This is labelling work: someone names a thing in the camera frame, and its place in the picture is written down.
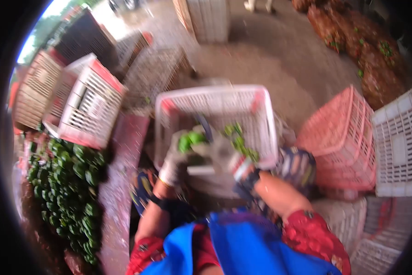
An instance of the shoe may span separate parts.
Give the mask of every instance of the shoe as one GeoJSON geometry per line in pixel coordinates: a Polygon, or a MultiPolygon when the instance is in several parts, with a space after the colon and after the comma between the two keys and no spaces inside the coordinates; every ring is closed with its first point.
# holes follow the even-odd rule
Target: shoe
{"type": "Polygon", "coordinates": [[[255,7],[251,6],[248,2],[244,2],[244,7],[246,8],[246,10],[248,10],[249,12],[255,12],[255,7]]]}

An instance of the red shirt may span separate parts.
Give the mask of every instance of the red shirt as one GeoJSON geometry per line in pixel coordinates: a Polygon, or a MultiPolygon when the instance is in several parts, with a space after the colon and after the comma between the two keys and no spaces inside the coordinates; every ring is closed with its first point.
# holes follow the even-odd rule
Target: red shirt
{"type": "MultiPolygon", "coordinates": [[[[324,219],[317,213],[299,210],[288,218],[282,230],[282,241],[291,249],[316,256],[337,267],[342,275],[351,275],[348,254],[340,240],[330,232],[324,219]]],[[[163,239],[144,238],[134,245],[126,275],[142,272],[153,261],[166,256],[163,239]]],[[[192,234],[194,274],[206,264],[220,265],[210,239],[209,228],[197,224],[192,234]]]]}

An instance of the hand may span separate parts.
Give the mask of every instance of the hand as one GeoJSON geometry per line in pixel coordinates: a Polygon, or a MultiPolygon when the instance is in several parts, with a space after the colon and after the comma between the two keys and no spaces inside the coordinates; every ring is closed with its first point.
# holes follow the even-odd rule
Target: hand
{"type": "Polygon", "coordinates": [[[160,180],[170,187],[180,186],[183,174],[187,171],[187,159],[193,153],[178,151],[180,137],[186,133],[188,131],[181,130],[172,135],[171,145],[159,172],[160,180]]]}
{"type": "MultiPolygon", "coordinates": [[[[195,132],[205,131],[201,125],[195,126],[192,130],[195,132]]],[[[249,157],[236,150],[229,139],[212,127],[211,132],[213,139],[211,143],[191,145],[192,150],[202,157],[211,158],[215,171],[231,173],[239,182],[246,171],[253,167],[253,162],[249,157]]]]}

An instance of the plastic crate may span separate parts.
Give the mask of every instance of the plastic crate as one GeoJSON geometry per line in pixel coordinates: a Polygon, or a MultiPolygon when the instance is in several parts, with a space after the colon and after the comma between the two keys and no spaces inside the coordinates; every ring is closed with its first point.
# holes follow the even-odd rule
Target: plastic crate
{"type": "Polygon", "coordinates": [[[392,209],[389,224],[370,239],[403,250],[412,234],[412,197],[393,198],[392,209]]]}
{"type": "Polygon", "coordinates": [[[385,274],[395,263],[400,251],[363,239],[350,257],[351,274],[385,274]]]}
{"type": "Polygon", "coordinates": [[[18,87],[12,119],[20,130],[36,129],[53,95],[63,64],[38,52],[18,87]]]}
{"type": "Polygon", "coordinates": [[[315,157],[319,186],[356,190],[374,187],[372,114],[363,96],[350,86],[306,121],[296,146],[315,157]]]}
{"type": "Polygon", "coordinates": [[[43,124],[50,134],[83,146],[107,146],[124,87],[94,54],[68,65],[56,86],[43,124]]]}
{"type": "Polygon", "coordinates": [[[106,28],[96,22],[90,10],[85,9],[65,30],[55,49],[67,61],[66,65],[94,53],[104,67],[111,69],[118,65],[115,42],[106,28]]]}
{"type": "Polygon", "coordinates": [[[179,1],[186,1],[194,34],[199,43],[227,42],[230,32],[230,9],[227,0],[179,1]]]}
{"type": "Polygon", "coordinates": [[[319,192],[325,197],[339,201],[356,201],[365,195],[364,191],[354,189],[336,189],[328,187],[319,187],[319,192]]]}
{"type": "Polygon", "coordinates": [[[131,67],[134,59],[149,43],[142,33],[133,33],[116,43],[116,52],[119,63],[125,73],[131,67]]]}
{"type": "Polygon", "coordinates": [[[122,109],[135,115],[152,115],[157,96],[177,89],[180,74],[191,70],[181,47],[142,50],[123,81],[128,92],[122,109]]]}
{"type": "Polygon", "coordinates": [[[331,232],[342,242],[346,252],[351,255],[363,234],[367,212],[366,199],[362,198],[353,203],[322,199],[313,202],[312,206],[324,218],[331,232]]]}
{"type": "Polygon", "coordinates": [[[412,90],[377,110],[372,118],[378,197],[412,196],[412,90]]]}
{"type": "MultiPolygon", "coordinates": [[[[154,165],[157,169],[163,165],[172,135],[182,129],[192,129],[196,113],[205,115],[218,131],[223,131],[228,124],[240,123],[246,146],[259,153],[258,166],[275,167],[278,160],[275,121],[270,95],[263,86],[209,86],[168,92],[158,96],[155,110],[154,165]]],[[[211,166],[188,170],[190,174],[203,174],[203,171],[213,173],[211,166]]]]}
{"type": "Polygon", "coordinates": [[[391,221],[393,199],[374,196],[367,196],[366,199],[368,209],[363,231],[368,234],[376,234],[384,230],[391,221]]]}

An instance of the blue apron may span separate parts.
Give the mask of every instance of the blue apron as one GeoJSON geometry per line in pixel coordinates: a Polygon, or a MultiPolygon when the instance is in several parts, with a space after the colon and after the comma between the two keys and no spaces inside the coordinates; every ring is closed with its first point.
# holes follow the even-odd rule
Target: blue apron
{"type": "MultiPolygon", "coordinates": [[[[296,252],[281,241],[268,219],[249,212],[213,213],[208,218],[212,244],[225,275],[341,275],[331,263],[296,252]]],[[[141,274],[192,275],[195,223],[174,229],[165,239],[166,257],[141,274]]]]}

